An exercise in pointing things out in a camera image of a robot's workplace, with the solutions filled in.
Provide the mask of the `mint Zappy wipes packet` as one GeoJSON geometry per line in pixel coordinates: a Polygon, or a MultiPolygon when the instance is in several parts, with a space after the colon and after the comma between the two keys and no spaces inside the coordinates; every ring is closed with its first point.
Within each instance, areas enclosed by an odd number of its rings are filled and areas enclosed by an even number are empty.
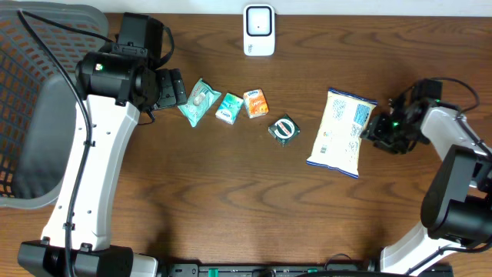
{"type": "Polygon", "coordinates": [[[200,78],[191,90],[187,102],[178,108],[194,128],[220,97],[220,92],[215,91],[208,83],[200,78]]]}

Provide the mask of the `large yellow wipes packet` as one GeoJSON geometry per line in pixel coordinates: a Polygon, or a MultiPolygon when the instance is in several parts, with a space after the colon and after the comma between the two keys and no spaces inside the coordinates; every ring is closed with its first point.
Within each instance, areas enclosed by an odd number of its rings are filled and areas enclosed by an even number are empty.
{"type": "Polygon", "coordinates": [[[376,100],[329,88],[321,124],[306,163],[358,178],[361,133],[376,106],[376,100]]]}

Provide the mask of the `teal tissue pack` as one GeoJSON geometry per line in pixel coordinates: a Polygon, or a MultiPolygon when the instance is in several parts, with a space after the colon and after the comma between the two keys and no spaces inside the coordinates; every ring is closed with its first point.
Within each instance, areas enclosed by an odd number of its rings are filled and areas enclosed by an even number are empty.
{"type": "Polygon", "coordinates": [[[239,112],[244,104],[244,100],[236,95],[227,93],[223,98],[215,113],[216,118],[233,125],[239,115],[239,112]]]}

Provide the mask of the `orange tissue pack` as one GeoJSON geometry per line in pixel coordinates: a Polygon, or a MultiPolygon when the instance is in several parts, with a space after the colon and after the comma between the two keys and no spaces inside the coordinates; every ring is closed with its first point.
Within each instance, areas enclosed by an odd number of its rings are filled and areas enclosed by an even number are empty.
{"type": "Polygon", "coordinates": [[[244,106],[249,118],[268,114],[269,108],[263,91],[258,88],[243,94],[244,106]]]}

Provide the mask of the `Zam-Buk ointment tin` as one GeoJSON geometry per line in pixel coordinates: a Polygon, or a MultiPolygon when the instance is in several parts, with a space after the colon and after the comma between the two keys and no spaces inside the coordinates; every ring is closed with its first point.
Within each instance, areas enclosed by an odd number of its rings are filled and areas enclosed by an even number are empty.
{"type": "Polygon", "coordinates": [[[286,146],[293,138],[301,132],[295,121],[285,114],[268,127],[268,132],[282,146],[286,146]]]}

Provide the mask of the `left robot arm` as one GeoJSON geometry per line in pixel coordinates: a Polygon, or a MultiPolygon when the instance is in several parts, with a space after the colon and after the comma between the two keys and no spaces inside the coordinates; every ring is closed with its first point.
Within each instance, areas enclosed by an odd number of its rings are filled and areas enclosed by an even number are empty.
{"type": "Polygon", "coordinates": [[[75,101],[74,138],[61,190],[37,241],[23,242],[18,264],[35,276],[161,276],[158,259],[112,245],[111,213],[122,159],[142,113],[187,101],[162,41],[169,27],[125,13],[115,40],[78,62],[67,77],[75,101]]]}

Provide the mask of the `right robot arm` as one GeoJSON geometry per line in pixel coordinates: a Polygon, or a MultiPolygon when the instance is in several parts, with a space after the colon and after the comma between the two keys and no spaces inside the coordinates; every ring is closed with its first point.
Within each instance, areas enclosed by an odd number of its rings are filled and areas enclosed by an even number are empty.
{"type": "Polygon", "coordinates": [[[361,133],[391,154],[406,154],[418,143],[432,145],[442,161],[421,204],[420,221],[381,250],[377,272],[418,276],[450,254],[491,248],[491,149],[468,125],[466,109],[442,100],[446,81],[415,82],[361,133]]]}

